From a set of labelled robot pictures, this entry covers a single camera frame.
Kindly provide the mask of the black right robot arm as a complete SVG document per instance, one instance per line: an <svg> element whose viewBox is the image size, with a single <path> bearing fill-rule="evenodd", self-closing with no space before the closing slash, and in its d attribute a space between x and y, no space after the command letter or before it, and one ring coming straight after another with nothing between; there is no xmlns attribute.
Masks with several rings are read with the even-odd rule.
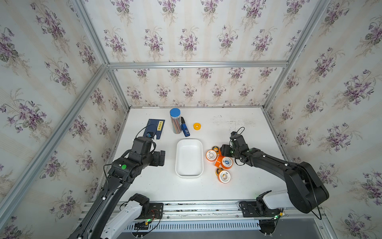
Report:
<svg viewBox="0 0 382 239"><path fill-rule="evenodd" d="M230 144L220 148L225 157L262 169L286 183L288 198L302 213L309 213L329 199L329 192L321 179L307 162L294 163L268 155L257 148L249 148L244 137L231 133Z"/></svg>

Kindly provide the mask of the blue-centred orange tape roll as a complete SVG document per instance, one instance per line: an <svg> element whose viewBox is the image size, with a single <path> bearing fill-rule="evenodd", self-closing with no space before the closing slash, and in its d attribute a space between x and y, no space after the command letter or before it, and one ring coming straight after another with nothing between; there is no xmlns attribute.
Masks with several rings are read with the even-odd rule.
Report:
<svg viewBox="0 0 382 239"><path fill-rule="evenodd" d="M223 169L229 170L233 167L233 160L230 157L224 157L221 161L220 166Z"/></svg>

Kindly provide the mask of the blue-lidded pencil tube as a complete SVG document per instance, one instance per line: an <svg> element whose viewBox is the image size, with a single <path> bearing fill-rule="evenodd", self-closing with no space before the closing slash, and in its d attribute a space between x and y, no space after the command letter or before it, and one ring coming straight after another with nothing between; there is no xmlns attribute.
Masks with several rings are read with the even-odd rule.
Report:
<svg viewBox="0 0 382 239"><path fill-rule="evenodd" d="M181 111L178 108L172 108L170 110L170 117L173 126L173 131L175 134L182 132L181 129Z"/></svg>

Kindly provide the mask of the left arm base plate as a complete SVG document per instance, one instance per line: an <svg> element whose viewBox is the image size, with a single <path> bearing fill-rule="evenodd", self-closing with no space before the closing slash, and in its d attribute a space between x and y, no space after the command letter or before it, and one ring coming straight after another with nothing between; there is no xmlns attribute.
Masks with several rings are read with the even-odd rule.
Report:
<svg viewBox="0 0 382 239"><path fill-rule="evenodd" d="M163 203L152 203L149 202L142 208L142 212L137 218L137 220L144 219L162 219L164 211Z"/></svg>

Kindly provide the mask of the white plastic storage box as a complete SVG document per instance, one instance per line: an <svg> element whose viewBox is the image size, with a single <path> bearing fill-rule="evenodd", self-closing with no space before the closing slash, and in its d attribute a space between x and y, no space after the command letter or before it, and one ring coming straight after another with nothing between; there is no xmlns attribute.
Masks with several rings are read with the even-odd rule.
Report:
<svg viewBox="0 0 382 239"><path fill-rule="evenodd" d="M175 172L181 178L198 178L204 172L204 151L197 139L182 139L177 143Z"/></svg>

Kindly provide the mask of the dark blue book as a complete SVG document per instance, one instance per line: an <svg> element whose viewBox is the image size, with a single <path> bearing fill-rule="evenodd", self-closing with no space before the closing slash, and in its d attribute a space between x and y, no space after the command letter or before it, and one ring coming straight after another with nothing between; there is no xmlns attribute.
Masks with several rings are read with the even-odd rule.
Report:
<svg viewBox="0 0 382 239"><path fill-rule="evenodd" d="M156 140L159 140L161 138L161 135L162 135L164 124L165 124L164 119L149 119L143 136L146 137L145 133L147 131L157 131Z"/></svg>

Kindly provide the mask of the yellow tape roll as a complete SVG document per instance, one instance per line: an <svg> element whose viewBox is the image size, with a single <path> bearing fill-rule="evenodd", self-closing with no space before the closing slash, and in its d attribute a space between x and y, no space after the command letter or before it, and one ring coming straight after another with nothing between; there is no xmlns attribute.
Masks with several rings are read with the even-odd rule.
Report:
<svg viewBox="0 0 382 239"><path fill-rule="evenodd" d="M202 126L201 126L200 123L194 123L194 125L193 125L194 130L200 130L201 127L202 127Z"/></svg>

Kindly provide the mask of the aluminium front rail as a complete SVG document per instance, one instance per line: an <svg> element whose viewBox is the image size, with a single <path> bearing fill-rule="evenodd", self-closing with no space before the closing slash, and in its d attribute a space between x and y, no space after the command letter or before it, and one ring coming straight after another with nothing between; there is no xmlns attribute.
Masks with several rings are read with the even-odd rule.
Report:
<svg viewBox="0 0 382 239"><path fill-rule="evenodd" d="M170 221L227 221L246 220L239 207L238 200L220 201L153 201L163 203L162 222ZM78 225L84 219L93 203L85 203L81 207ZM312 212L304 214L295 208L285 208L281 219L318 219Z"/></svg>

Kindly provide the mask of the blue stapler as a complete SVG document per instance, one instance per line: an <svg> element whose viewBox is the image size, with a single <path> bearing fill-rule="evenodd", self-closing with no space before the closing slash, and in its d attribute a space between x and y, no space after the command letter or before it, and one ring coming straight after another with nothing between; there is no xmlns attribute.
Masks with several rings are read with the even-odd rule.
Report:
<svg viewBox="0 0 382 239"><path fill-rule="evenodd" d="M181 129L182 129L185 137L190 136L190 132L188 130L188 127L187 127L186 122L185 122L183 117L181 117Z"/></svg>

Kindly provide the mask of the orange sealing tape roll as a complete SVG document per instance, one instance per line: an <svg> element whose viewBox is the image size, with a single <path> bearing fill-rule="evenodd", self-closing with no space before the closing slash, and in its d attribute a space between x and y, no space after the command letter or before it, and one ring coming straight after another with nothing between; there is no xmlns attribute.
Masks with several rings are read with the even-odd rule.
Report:
<svg viewBox="0 0 382 239"><path fill-rule="evenodd" d="M231 181L231 174L227 170L223 170L218 174L219 182L227 184Z"/></svg>
<svg viewBox="0 0 382 239"><path fill-rule="evenodd" d="M215 162L218 158L218 154L215 150L211 149L206 152L206 159L208 162Z"/></svg>
<svg viewBox="0 0 382 239"><path fill-rule="evenodd" d="M224 159L223 156L219 155L217 158L216 158L216 161L214 163L214 166L219 168L221 167L221 163L222 163L222 160Z"/></svg>

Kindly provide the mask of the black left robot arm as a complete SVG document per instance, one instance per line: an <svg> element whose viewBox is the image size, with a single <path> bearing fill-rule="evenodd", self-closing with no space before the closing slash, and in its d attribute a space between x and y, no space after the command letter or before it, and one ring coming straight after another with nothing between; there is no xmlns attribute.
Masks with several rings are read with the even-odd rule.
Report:
<svg viewBox="0 0 382 239"><path fill-rule="evenodd" d="M70 234L71 239L116 239L126 226L147 213L149 198L134 194L116 216L112 213L121 197L147 166L164 166L166 152L157 151L147 137L136 137L132 148L109 164L104 186L88 213Z"/></svg>

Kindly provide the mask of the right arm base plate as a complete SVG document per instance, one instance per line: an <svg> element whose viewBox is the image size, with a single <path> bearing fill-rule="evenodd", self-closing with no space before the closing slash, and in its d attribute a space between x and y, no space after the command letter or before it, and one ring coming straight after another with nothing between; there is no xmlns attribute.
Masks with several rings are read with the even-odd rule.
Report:
<svg viewBox="0 0 382 239"><path fill-rule="evenodd" d="M240 201L239 209L244 218L278 218L282 209L269 209L262 201Z"/></svg>

